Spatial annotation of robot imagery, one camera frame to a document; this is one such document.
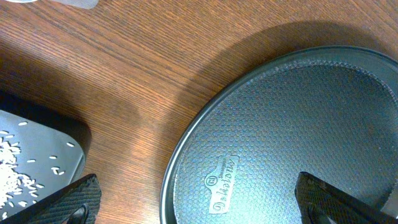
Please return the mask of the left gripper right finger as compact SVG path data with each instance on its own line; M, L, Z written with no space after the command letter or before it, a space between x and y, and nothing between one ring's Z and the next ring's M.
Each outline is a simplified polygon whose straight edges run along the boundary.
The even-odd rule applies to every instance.
M397 223L397 218L370 207L308 172L298 175L295 198L304 224Z

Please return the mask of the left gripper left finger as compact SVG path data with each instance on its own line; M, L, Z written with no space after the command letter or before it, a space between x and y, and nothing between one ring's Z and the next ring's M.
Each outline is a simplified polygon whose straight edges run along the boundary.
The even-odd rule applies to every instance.
M88 174L1 223L94 223L100 202L98 178Z

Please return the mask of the rice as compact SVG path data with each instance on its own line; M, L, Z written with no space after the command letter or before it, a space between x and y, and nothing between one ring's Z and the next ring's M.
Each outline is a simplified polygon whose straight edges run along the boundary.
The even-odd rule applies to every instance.
M66 187L81 158L65 133L31 121L1 126L1 219Z

